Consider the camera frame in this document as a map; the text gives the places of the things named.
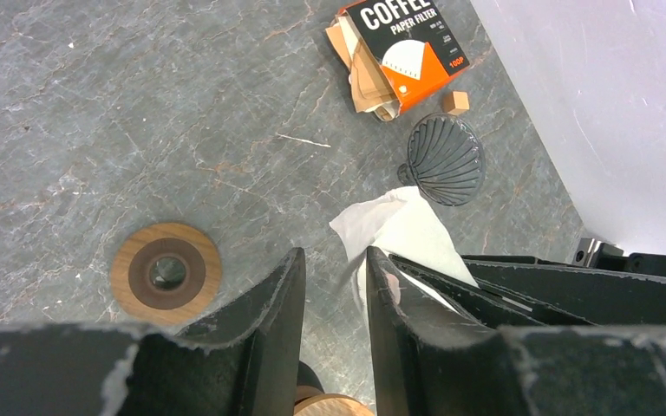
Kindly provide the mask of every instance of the dark brown ring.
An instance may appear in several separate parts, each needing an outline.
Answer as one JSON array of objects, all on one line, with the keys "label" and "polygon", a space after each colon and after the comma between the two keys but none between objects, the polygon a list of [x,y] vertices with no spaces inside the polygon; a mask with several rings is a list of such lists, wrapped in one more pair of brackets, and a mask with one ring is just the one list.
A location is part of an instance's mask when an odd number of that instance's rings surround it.
[{"label": "dark brown ring", "polygon": [[[162,290],[154,286],[149,276],[154,262],[173,257],[185,266],[185,279],[176,289]],[[186,305],[203,288],[206,264],[198,249],[178,238],[161,238],[139,250],[128,268],[128,285],[132,293],[149,308],[168,310]]]}]

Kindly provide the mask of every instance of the white wall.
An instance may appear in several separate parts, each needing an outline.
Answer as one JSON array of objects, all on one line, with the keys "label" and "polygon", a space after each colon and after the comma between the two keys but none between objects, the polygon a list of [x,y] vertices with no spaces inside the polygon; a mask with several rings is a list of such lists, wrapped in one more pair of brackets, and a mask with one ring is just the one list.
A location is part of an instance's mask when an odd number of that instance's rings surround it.
[{"label": "white wall", "polygon": [[666,0],[472,2],[589,232],[666,254]]}]

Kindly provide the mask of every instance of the circular hole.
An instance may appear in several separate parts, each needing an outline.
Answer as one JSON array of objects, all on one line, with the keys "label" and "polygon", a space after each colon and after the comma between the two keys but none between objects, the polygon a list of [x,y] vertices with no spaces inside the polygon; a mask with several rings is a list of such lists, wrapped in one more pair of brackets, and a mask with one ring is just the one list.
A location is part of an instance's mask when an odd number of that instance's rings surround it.
[{"label": "circular hole", "polygon": [[644,258],[642,256],[634,257],[631,260],[631,271],[639,271],[642,268],[642,261]]},{"label": "circular hole", "polygon": [[149,269],[149,281],[160,290],[177,289],[185,281],[185,265],[174,257],[162,257]]}]

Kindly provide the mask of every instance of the wooden ring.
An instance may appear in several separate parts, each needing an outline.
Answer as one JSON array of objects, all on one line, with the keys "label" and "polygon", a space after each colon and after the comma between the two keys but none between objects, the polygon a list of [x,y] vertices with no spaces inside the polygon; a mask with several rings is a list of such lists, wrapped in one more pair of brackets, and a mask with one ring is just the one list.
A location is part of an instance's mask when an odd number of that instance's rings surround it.
[{"label": "wooden ring", "polygon": [[[154,264],[164,257],[179,261],[185,277],[175,287],[153,283]],[[111,267],[111,290],[131,316],[174,325],[201,314],[220,286],[220,257],[215,244],[193,227],[154,224],[135,232],[121,246]]]}]

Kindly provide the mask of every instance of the wooden object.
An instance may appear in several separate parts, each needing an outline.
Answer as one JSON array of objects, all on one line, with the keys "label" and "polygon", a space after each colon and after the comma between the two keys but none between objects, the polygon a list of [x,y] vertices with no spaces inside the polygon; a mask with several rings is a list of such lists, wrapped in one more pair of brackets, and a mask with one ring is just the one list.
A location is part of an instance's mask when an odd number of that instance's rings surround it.
[{"label": "wooden object", "polygon": [[346,49],[346,41],[343,39],[341,25],[335,24],[329,28],[326,28],[325,34],[328,35],[328,39],[330,39],[330,43],[333,45],[333,49],[336,51],[338,56],[341,57],[343,64],[346,65],[346,68],[351,70],[351,55]]},{"label": "wooden object", "polygon": [[311,387],[311,386],[297,386],[297,391],[295,392],[295,404],[307,400],[310,397],[318,396],[323,394],[320,390]]},{"label": "wooden object", "polygon": [[374,416],[366,406],[341,394],[320,394],[295,406],[295,416]]},{"label": "wooden object", "polygon": [[[163,257],[180,261],[185,278],[174,289],[160,289],[150,269]],[[154,224],[135,232],[121,246],[111,266],[111,290],[131,316],[174,325],[199,315],[215,297],[222,275],[215,244],[193,227]]]},{"label": "wooden object", "polygon": [[468,111],[468,94],[462,91],[451,91],[443,97],[443,113],[461,115]]}]

